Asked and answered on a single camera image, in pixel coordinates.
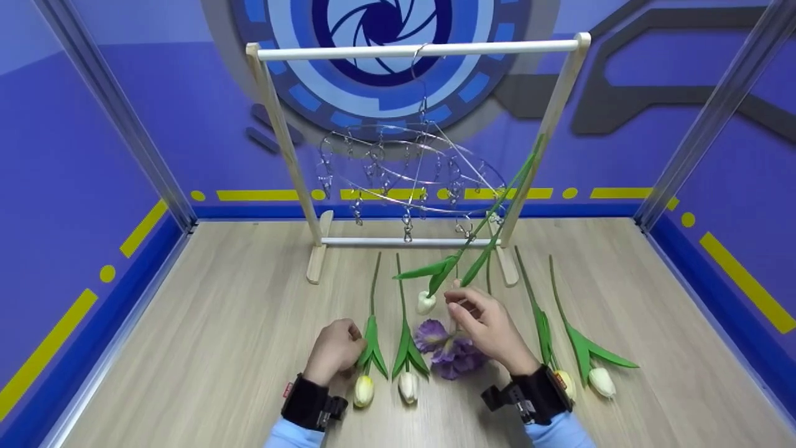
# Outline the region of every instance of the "wooden leg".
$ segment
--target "wooden leg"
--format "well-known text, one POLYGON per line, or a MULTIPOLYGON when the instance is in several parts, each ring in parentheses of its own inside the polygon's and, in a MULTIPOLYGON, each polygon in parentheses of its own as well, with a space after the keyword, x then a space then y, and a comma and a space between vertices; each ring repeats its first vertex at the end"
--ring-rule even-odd
MULTIPOLYGON (((498 231, 498 223, 490 219, 490 232, 495 235, 498 231)), ((495 246, 495 253, 497 254, 497 262, 500 263, 501 270, 503 271, 503 281, 506 288, 515 286, 520 281, 520 274, 517 272, 517 264, 511 255, 511 248, 503 248, 501 245, 495 246)))
MULTIPOLYGON (((334 212, 327 210, 321 214, 320 227, 322 238, 329 236, 329 228, 332 226, 332 218, 334 212)), ((321 282, 321 273, 323 271, 323 259, 326 256, 326 245, 313 246, 312 254, 310 254, 310 264, 306 267, 306 279, 313 285, 321 282)))

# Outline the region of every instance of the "sleeve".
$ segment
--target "sleeve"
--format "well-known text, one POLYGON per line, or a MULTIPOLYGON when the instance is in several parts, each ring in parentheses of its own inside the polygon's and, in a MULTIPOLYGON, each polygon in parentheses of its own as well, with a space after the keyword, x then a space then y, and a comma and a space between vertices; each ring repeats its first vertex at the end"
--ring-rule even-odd
POLYGON ((320 448, 323 435, 321 431, 302 428, 280 417, 271 428, 264 448, 320 448))
POLYGON ((525 425, 525 433, 535 448, 595 448, 595 443, 571 412, 553 417, 548 426, 525 425))

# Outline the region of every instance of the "wrist strap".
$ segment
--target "wrist strap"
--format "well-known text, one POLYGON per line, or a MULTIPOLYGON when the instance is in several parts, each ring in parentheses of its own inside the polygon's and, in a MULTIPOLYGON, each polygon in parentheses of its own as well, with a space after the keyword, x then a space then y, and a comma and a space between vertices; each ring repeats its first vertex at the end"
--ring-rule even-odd
POLYGON ((481 398, 492 412, 506 405, 516 407, 526 424, 547 426, 556 415, 572 411, 572 401, 546 365, 532 375, 512 375, 503 390, 492 386, 481 398))
POLYGON ((282 417, 288 422, 324 432, 330 419, 342 420, 348 400, 330 397, 329 388, 304 379, 299 373, 282 406, 282 417))

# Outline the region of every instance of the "wooden floor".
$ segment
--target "wooden floor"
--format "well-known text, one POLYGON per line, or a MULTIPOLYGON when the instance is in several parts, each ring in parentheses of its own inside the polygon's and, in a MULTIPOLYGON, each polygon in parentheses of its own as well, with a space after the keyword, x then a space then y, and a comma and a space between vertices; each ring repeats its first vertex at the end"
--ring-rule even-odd
MULTIPOLYGON (((400 222, 335 222, 335 236, 402 236, 400 222)), ((416 222, 416 237, 450 237, 451 222, 416 222)), ((552 299, 547 256, 556 259, 570 321, 595 342, 634 360, 612 369, 612 402, 579 386, 576 414, 598 446, 786 447, 796 438, 628 219, 537 219, 515 232, 556 354, 576 364, 552 299)), ((309 230, 295 222, 199 225, 165 283, 69 435, 72 448, 258 447, 279 416, 288 381, 302 370, 318 330, 338 317, 362 325, 378 249, 330 249, 322 282, 305 280, 309 230)), ((383 250, 376 313, 388 366, 400 334, 394 250, 383 250)), ((405 269, 448 250, 401 250, 405 269)), ((478 252, 471 251, 462 266, 478 252)), ((494 295, 538 353, 521 283, 506 289, 494 257, 494 295)), ((482 274, 478 284, 485 287, 482 274)), ((405 283, 411 304, 422 281, 405 283)), ((444 307, 431 317, 448 323, 444 307)), ((424 318, 410 312, 410 325, 424 318)), ((376 397, 350 410, 328 447, 529 446, 511 410, 486 411, 478 397, 504 374, 421 382, 417 407, 374 376, 376 397)), ((335 385, 348 394, 346 384, 335 385)))

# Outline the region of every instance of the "purple flower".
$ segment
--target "purple flower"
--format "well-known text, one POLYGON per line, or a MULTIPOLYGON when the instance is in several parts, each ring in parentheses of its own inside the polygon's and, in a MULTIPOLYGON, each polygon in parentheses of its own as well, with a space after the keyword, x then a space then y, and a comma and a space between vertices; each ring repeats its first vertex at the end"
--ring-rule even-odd
POLYGON ((448 334, 438 320, 426 320, 417 328, 415 344, 422 353, 434 352, 431 369, 444 379, 457 379, 489 360, 472 340, 461 334, 448 334))

